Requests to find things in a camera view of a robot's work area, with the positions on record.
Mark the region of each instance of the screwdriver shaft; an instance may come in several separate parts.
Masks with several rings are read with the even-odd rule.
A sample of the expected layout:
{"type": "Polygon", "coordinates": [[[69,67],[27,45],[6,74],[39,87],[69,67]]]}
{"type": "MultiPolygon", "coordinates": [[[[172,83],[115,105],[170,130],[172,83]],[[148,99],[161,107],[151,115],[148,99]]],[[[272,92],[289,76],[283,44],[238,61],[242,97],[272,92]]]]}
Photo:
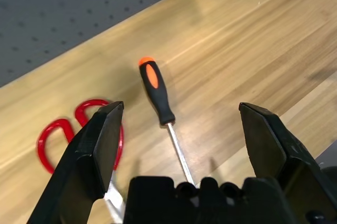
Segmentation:
{"type": "Polygon", "coordinates": [[[180,148],[177,135],[174,132],[173,125],[172,125],[172,123],[168,123],[167,126],[168,126],[168,129],[169,129],[168,131],[170,132],[170,135],[171,135],[171,139],[172,139],[175,151],[177,152],[177,155],[179,157],[181,167],[184,170],[185,177],[186,177],[186,179],[189,183],[195,185],[194,181],[193,181],[193,178],[192,178],[192,175],[191,175],[191,172],[190,172],[189,167],[187,165],[186,159],[184,157],[184,154],[183,154],[183,152],[180,148]]]}

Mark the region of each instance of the screwdriver handle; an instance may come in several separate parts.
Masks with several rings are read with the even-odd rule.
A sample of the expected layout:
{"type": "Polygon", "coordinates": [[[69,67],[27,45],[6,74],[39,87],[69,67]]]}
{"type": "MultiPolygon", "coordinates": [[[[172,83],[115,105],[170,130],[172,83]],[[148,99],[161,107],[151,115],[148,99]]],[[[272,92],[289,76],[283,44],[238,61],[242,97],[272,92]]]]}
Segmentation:
{"type": "Polygon", "coordinates": [[[139,61],[139,69],[147,95],[156,109],[160,124],[164,126],[173,123],[175,116],[170,109],[165,83],[156,62],[150,57],[143,57],[139,61]]]}

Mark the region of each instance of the gray pegboard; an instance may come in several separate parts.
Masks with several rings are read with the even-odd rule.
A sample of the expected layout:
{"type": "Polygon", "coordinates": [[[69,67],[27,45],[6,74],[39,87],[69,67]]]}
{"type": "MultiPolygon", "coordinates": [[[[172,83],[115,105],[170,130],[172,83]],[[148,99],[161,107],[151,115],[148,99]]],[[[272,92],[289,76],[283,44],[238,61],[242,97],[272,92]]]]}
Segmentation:
{"type": "Polygon", "coordinates": [[[0,86],[160,0],[0,0],[0,86]]]}

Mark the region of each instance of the scissor blade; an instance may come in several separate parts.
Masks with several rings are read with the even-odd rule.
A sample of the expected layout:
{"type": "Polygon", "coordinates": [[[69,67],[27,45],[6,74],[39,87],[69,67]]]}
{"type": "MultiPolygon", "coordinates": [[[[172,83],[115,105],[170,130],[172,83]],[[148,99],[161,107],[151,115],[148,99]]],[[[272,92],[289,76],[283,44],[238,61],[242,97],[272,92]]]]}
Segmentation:
{"type": "Polygon", "coordinates": [[[110,181],[109,188],[107,193],[104,195],[104,199],[111,217],[116,223],[122,223],[124,218],[125,203],[122,195],[116,189],[112,181],[110,181]]]}

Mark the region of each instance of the wooden work surface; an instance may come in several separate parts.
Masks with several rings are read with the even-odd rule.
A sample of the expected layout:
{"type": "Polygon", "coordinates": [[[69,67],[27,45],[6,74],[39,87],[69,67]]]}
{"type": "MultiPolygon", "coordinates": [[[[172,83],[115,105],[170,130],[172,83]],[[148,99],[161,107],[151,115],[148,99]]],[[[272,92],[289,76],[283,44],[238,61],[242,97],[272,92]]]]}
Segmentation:
{"type": "MultiPolygon", "coordinates": [[[[138,72],[154,57],[195,181],[241,185],[253,171],[238,105],[277,113],[316,157],[337,139],[337,0],[163,0],[0,88],[0,222],[25,223],[50,175],[38,161],[41,130],[104,97],[123,100],[125,147],[117,186],[136,175],[184,180],[138,72]]],[[[54,133],[53,163],[66,141],[54,133]]],[[[89,223],[111,223],[103,201],[89,223]]]]}

